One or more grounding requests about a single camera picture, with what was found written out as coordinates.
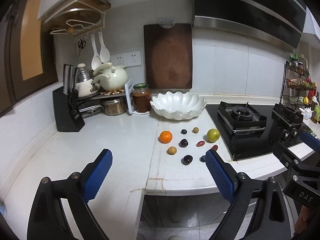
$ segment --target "wooden cutting board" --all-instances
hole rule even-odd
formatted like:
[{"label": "wooden cutting board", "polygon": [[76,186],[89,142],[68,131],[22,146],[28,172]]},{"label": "wooden cutting board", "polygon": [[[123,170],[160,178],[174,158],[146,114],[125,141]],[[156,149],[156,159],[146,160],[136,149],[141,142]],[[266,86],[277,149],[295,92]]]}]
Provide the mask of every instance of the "wooden cutting board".
[{"label": "wooden cutting board", "polygon": [[151,89],[192,88],[191,24],[144,26],[146,78]]}]

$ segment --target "gas stove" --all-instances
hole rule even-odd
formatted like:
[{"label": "gas stove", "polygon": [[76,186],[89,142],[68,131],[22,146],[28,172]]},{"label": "gas stove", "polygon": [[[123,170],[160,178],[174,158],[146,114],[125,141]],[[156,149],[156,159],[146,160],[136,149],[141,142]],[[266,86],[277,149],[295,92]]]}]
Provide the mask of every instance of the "gas stove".
[{"label": "gas stove", "polygon": [[230,133],[264,131],[267,118],[246,104],[228,104],[221,102],[218,114],[226,123]]},{"label": "gas stove", "polygon": [[265,106],[221,102],[219,105],[207,105],[206,109],[234,161],[271,153],[283,130],[289,134],[283,140],[286,147],[301,143],[299,136],[302,131],[315,136],[302,122],[299,113],[287,107],[284,109],[281,103]]},{"label": "gas stove", "polygon": [[274,112],[289,127],[299,126],[303,122],[303,115],[300,111],[296,111],[290,106],[284,106],[281,103],[275,104],[272,112]]}]

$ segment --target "white ceramic pot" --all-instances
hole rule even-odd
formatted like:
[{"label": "white ceramic pot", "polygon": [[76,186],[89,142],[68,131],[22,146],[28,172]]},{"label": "white ceramic pot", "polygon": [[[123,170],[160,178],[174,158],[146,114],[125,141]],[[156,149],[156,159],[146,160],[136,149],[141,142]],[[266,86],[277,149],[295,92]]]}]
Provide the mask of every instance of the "white ceramic pot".
[{"label": "white ceramic pot", "polygon": [[78,98],[84,98],[97,93],[97,90],[93,92],[91,91],[93,88],[91,83],[92,79],[88,79],[86,81],[79,82],[76,84],[76,90],[78,90]]},{"label": "white ceramic pot", "polygon": [[113,66],[110,62],[97,67],[93,72],[93,77],[93,83],[99,83],[105,91],[122,89],[128,80],[124,66]]}]

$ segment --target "blue gripper pad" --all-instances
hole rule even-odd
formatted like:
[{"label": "blue gripper pad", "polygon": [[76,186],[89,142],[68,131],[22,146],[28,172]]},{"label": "blue gripper pad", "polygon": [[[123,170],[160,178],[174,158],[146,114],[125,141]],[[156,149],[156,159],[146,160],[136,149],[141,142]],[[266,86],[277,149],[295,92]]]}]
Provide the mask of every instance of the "blue gripper pad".
[{"label": "blue gripper pad", "polygon": [[235,198],[234,193],[238,187],[236,171],[212,149],[205,154],[205,164],[222,197],[232,203]]},{"label": "blue gripper pad", "polygon": [[84,193],[82,197],[85,203],[88,203],[89,200],[92,200],[96,197],[106,175],[110,170],[111,165],[112,153],[110,150],[104,149],[93,163],[89,163],[84,168],[82,173],[85,173],[87,167],[89,170],[92,169],[92,172],[88,174],[84,184]]},{"label": "blue gripper pad", "polygon": [[317,138],[313,137],[311,134],[302,131],[300,134],[300,139],[315,152],[320,152],[320,141]]}]

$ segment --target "white countertop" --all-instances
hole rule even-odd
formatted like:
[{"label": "white countertop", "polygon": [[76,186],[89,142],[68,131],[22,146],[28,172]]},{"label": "white countertop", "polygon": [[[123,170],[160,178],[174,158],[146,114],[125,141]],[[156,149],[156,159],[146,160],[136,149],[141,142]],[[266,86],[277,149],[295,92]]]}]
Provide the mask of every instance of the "white countertop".
[{"label": "white countertop", "polygon": [[[214,144],[224,161],[230,162],[237,172],[245,172],[253,179],[266,179],[277,175],[285,168],[273,154],[231,161],[228,149],[220,138],[216,143],[196,143],[205,138],[207,131],[215,128],[206,110],[194,119],[176,122],[157,116],[122,114],[105,116],[98,114],[85,119],[86,125],[79,133],[57,132],[34,155],[10,189],[4,204],[6,220],[19,239],[26,239],[28,217],[33,198],[41,178],[66,179],[74,171],[82,171],[93,162],[102,149],[108,148],[113,155],[113,164],[96,198],[89,207],[110,240],[136,239],[143,197],[149,195],[198,195],[218,192],[205,163],[199,158]],[[305,123],[320,136],[320,125]],[[199,128],[199,133],[191,130]],[[182,135],[181,129],[188,133]],[[162,144],[159,134],[169,130],[173,139]],[[186,148],[178,142],[186,138]],[[177,153],[168,155],[169,146]],[[304,160],[313,151],[304,143],[290,150]],[[190,165],[184,166],[181,159],[186,154],[193,156]],[[71,211],[63,201],[66,216],[74,236],[82,239],[72,218]]]}]

